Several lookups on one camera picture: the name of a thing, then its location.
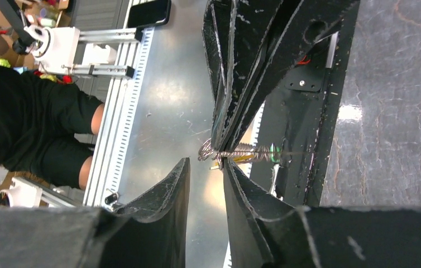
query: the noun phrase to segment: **green wire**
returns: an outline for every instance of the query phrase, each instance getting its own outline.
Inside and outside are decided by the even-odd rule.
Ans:
[[[273,164],[277,164],[280,162],[279,159],[277,159],[277,157],[275,156],[274,152],[280,153],[281,152],[281,148],[276,147],[273,143],[270,146],[270,153],[271,153],[271,161],[273,162]]]

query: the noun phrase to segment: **coiled spring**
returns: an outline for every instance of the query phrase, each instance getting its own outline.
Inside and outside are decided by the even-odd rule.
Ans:
[[[241,143],[237,145],[233,152],[217,152],[212,148],[210,139],[206,140],[205,143],[202,144],[198,154],[199,161],[205,161],[213,155],[212,160],[220,162],[223,157],[240,159],[239,164],[259,161],[279,162],[281,156],[280,149],[274,145],[269,147],[253,146],[248,143]]]

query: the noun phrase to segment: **person's leg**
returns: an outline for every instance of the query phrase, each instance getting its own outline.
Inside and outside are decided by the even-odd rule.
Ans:
[[[82,164],[82,167],[80,168],[79,187],[81,190],[85,190],[85,187],[87,186],[87,181],[89,180],[89,173],[90,173],[91,167],[92,167],[92,156],[88,157]]]
[[[77,85],[54,85],[47,95],[49,113],[58,133],[99,133],[104,104],[82,92]]]
[[[32,165],[32,173],[55,186],[85,189],[93,151],[73,136],[64,136],[52,139],[43,152]]]
[[[92,134],[97,135],[99,134],[99,130],[101,128],[102,123],[102,116],[104,115],[104,104],[99,105],[94,112],[94,116],[92,117],[92,121],[90,123],[90,129],[92,130]]]

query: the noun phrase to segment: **smartphone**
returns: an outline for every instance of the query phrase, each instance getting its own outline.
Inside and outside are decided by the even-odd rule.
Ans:
[[[151,0],[136,4],[128,12],[128,28],[165,25],[169,21],[171,0]]]

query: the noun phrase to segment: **black shorts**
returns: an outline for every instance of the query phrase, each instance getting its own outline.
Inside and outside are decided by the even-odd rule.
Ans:
[[[56,186],[79,188],[79,172],[93,151],[74,134],[92,134],[92,118],[102,102],[75,84],[62,85],[37,77],[26,81],[34,85],[33,107],[25,115],[31,117],[31,123],[15,146],[19,153],[12,159],[17,161],[6,161],[4,166],[10,171],[29,171]]]

